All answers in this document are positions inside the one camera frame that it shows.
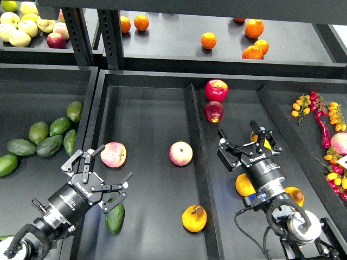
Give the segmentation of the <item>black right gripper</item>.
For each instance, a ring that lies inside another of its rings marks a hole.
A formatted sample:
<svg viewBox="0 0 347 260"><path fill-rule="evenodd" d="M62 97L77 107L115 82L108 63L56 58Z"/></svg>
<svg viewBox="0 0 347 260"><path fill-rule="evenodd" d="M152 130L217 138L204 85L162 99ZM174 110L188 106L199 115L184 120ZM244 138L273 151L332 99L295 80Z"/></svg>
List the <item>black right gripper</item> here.
<svg viewBox="0 0 347 260"><path fill-rule="evenodd" d="M252 132L258 136L257 142L254 142L256 148L253 155L251 150L230 142L223 129L219 129L217 134L220 140L217 156L229 172L241 165L246 167L248 179L256 191L262 190L266 185L271 186L271 181L281 184L285 177L273 155L279 155L282 147L276 145L272 131L259 126L255 120L251 120L249 125ZM266 139L272 147L271 150L264 146Z"/></svg>

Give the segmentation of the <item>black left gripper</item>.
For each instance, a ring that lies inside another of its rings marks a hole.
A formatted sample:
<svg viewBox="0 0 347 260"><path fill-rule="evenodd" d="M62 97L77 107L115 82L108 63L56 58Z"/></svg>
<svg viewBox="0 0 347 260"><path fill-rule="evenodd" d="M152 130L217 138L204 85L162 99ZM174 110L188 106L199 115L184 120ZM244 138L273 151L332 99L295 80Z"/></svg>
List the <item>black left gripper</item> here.
<svg viewBox="0 0 347 260"><path fill-rule="evenodd" d="M61 166L61 171L71 179L48 201L70 224L76 224L96 204L106 214L127 197L127 181L133 176L132 172L119 184L106 185L103 179L91 171L93 158L104 149L105 145L85 152L79 149ZM81 172L73 169L75 164L82 166Z"/></svg>

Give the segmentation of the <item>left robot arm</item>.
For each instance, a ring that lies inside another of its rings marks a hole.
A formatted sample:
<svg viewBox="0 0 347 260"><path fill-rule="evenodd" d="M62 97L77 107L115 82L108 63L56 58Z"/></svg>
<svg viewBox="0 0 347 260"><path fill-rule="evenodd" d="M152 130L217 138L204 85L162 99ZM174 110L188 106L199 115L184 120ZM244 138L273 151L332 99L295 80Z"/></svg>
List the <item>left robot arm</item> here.
<svg viewBox="0 0 347 260"><path fill-rule="evenodd" d="M93 158L105 149L77 150L61 167L70 179L49 199L35 203L42 216L14 236L1 240L1 259L45 259L55 242L75 234L79 221L94 206L109 213L127 197L129 173L118 184L106 184L92 171Z"/></svg>

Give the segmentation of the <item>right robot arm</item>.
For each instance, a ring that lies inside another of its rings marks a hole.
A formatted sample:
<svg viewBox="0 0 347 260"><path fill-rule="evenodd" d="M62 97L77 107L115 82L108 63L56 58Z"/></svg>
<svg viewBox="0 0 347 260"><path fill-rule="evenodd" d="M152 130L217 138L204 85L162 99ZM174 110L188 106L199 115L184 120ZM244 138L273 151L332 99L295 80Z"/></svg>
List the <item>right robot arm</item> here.
<svg viewBox="0 0 347 260"><path fill-rule="evenodd" d="M318 217L305 210L282 186L285 177L275 157L283 148L276 144L272 131L259 126L254 120L249 123L255 141L237 145L228 140L219 129L217 156L231 172L241 166L250 181L254 193L243 198L244 209L234 214L234 218L246 211L263 211L268 227L258 245L267 259L266 246L268 232L278 236L285 259L305 259L301 246L314 243L318 251L316 259L346 259L346 252L331 230L326 218Z"/></svg>

